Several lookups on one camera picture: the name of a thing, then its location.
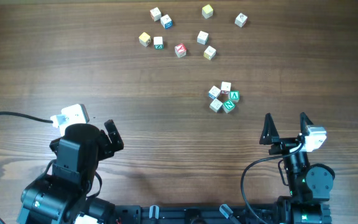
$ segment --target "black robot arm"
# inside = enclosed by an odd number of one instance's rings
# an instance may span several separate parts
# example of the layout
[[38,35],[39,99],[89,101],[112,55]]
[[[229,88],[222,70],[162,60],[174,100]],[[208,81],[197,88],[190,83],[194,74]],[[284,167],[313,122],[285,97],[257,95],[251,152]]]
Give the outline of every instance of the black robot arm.
[[[110,158],[124,144],[113,121],[104,125],[107,134],[90,124],[66,128],[64,137],[51,142],[57,155],[51,161],[52,175],[44,174],[22,194],[21,224],[295,224],[331,223],[329,191],[334,171],[326,165],[310,165],[307,153],[318,149],[326,131],[301,114],[301,133],[296,138],[280,138],[271,114],[266,114],[260,144],[271,145],[269,154],[282,158],[290,197],[279,197],[272,204],[230,207],[140,207],[114,205],[98,194],[86,196],[99,161]],[[279,166],[283,182],[284,176]]]
[[46,170],[25,188],[18,223],[73,223],[86,209],[86,194],[95,175],[101,184],[96,173],[99,161],[124,148],[114,122],[109,120],[104,126],[109,137],[90,124],[73,124],[66,128],[63,137],[50,143],[57,156],[52,161],[52,175],[46,174]]

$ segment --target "toy block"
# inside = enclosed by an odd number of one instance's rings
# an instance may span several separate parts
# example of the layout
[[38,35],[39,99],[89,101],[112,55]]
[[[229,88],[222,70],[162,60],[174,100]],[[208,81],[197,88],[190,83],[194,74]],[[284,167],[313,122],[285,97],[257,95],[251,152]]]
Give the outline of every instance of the toy block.
[[208,41],[208,33],[200,31],[197,37],[197,42],[200,44],[206,44]]
[[155,7],[152,10],[150,10],[150,15],[152,16],[152,19],[154,20],[154,22],[158,21],[159,19],[161,19],[161,12],[157,7]]
[[209,108],[211,108],[216,113],[221,109],[223,103],[220,102],[218,99],[215,99],[212,101],[212,103],[209,105]]
[[208,96],[211,97],[213,100],[215,100],[220,94],[221,90],[216,86],[213,86],[208,92]]
[[184,44],[179,44],[175,47],[175,53],[178,57],[183,57],[186,55],[186,47]]
[[234,103],[231,100],[227,100],[226,102],[223,103],[223,110],[226,113],[232,111],[235,107],[236,106],[234,105]]
[[229,100],[238,103],[240,100],[240,93],[238,91],[230,91]]
[[162,37],[154,37],[154,48],[155,49],[164,49],[164,43]]
[[171,28],[172,26],[171,18],[168,15],[161,17],[161,25],[166,29]]
[[244,15],[243,13],[240,13],[237,17],[236,20],[234,21],[234,23],[239,26],[239,27],[243,27],[244,24],[247,22],[247,16]]
[[221,85],[221,93],[223,93],[223,94],[229,94],[229,93],[230,93],[230,87],[231,87],[231,83],[222,82],[222,85]]
[[147,47],[151,43],[151,41],[152,39],[145,32],[139,37],[139,42],[145,47]]
[[208,60],[211,60],[216,54],[215,48],[208,46],[204,51],[204,57]]
[[203,12],[204,18],[208,19],[209,17],[212,16],[212,14],[214,14],[214,9],[208,4],[203,7],[202,12]]

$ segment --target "wooden table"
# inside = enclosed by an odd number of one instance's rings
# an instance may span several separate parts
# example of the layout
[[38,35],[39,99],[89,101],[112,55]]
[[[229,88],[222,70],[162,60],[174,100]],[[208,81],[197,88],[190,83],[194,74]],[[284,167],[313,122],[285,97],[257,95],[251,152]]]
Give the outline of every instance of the wooden table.
[[[328,130],[312,164],[336,171],[334,223],[358,223],[358,1],[131,2],[0,6],[0,111],[48,119],[83,103],[90,123],[113,119],[126,144],[102,161],[101,198],[117,205],[242,205],[240,176],[268,156],[260,146],[271,112],[281,137],[299,133],[304,111]],[[164,30],[158,6],[174,26]],[[242,29],[234,18],[249,20]],[[203,57],[198,32],[217,49]],[[162,36],[164,50],[138,36]],[[174,46],[186,45],[178,58]],[[209,109],[208,90],[222,81],[239,90],[230,113]],[[23,189],[55,156],[59,131],[0,117],[0,216],[14,223]],[[249,172],[252,203],[289,195],[277,161]]]

